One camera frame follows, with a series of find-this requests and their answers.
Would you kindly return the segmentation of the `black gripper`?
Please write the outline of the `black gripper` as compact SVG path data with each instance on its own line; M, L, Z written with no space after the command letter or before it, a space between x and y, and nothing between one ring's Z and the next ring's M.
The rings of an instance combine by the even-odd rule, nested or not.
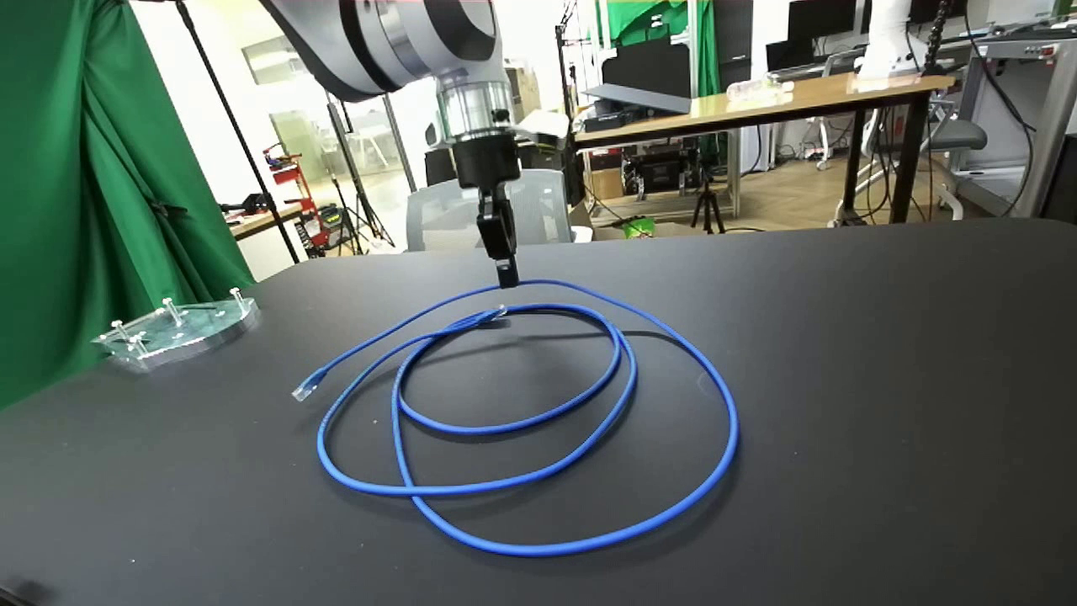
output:
M505 128L472 133L455 143L455 171L464 188L479 193L479 225L495 231L493 259L499 285L520 285L513 206L505 185L523 175L515 136Z

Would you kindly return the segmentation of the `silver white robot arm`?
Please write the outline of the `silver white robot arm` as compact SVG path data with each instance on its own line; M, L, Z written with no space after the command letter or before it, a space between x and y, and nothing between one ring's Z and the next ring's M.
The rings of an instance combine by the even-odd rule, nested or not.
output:
M455 180L479 193L479 237L499 284L520 284L523 175L495 0L259 0L304 69L339 100L366 100L435 76Z

